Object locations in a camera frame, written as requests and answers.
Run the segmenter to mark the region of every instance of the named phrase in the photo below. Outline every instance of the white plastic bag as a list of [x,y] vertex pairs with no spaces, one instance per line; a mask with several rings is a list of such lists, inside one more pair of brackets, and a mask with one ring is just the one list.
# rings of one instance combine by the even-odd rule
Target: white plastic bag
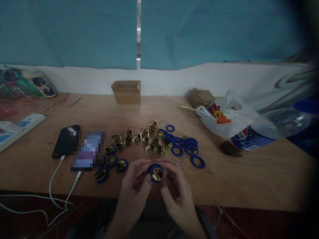
[[232,91],[228,91],[226,97],[218,98],[214,103],[220,106],[223,115],[232,121],[230,125],[216,122],[216,119],[208,111],[213,104],[209,105],[207,109],[204,106],[199,106],[196,112],[210,131],[223,138],[230,139],[251,125],[260,116],[241,99],[234,97]]

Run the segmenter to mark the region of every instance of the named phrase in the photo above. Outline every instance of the blue curtain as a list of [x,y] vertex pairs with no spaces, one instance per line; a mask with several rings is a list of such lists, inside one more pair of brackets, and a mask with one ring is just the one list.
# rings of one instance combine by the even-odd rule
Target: blue curtain
[[5,0],[0,63],[136,69],[134,0]]
[[294,17],[278,0],[143,0],[141,68],[282,61],[305,47]]

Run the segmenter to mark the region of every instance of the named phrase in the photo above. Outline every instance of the wooden stick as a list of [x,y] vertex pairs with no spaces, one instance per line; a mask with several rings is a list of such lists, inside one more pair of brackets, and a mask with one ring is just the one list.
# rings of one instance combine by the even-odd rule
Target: wooden stick
[[188,110],[192,110],[192,111],[196,111],[196,109],[194,109],[194,108],[189,108],[189,107],[186,107],[186,106],[182,106],[182,108],[188,109]]
[[191,109],[194,109],[193,107],[189,106],[188,104],[185,104],[185,103],[183,103],[183,102],[181,102],[181,101],[179,101],[179,100],[177,100],[177,99],[175,99],[175,98],[173,98],[173,97],[171,97],[171,96],[169,96],[169,95],[167,95],[167,94],[165,94],[165,95],[168,96],[169,98],[172,98],[173,100],[178,101],[179,103],[181,103],[181,104],[183,104],[183,105],[185,105],[185,106],[187,106],[187,107],[189,107],[189,108],[191,108]]

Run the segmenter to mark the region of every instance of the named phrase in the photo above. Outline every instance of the white wall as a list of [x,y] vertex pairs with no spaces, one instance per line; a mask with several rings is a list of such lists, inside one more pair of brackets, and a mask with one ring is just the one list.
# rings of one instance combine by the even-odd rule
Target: white wall
[[223,62],[164,71],[140,69],[140,62],[137,62],[137,70],[12,66],[24,70],[42,70],[59,92],[112,95],[111,85],[114,81],[140,80],[143,96],[187,96],[193,87],[210,90],[214,96],[224,96],[228,90],[233,90],[257,110],[292,91],[292,87],[275,89],[274,86],[286,74],[306,66],[293,63]]

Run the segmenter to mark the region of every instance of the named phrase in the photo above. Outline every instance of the black smartphone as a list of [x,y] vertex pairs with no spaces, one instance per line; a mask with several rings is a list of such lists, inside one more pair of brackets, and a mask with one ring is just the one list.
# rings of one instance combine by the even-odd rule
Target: black smartphone
[[58,159],[63,155],[70,155],[75,152],[79,140],[79,131],[79,125],[63,128],[57,139],[52,158]]

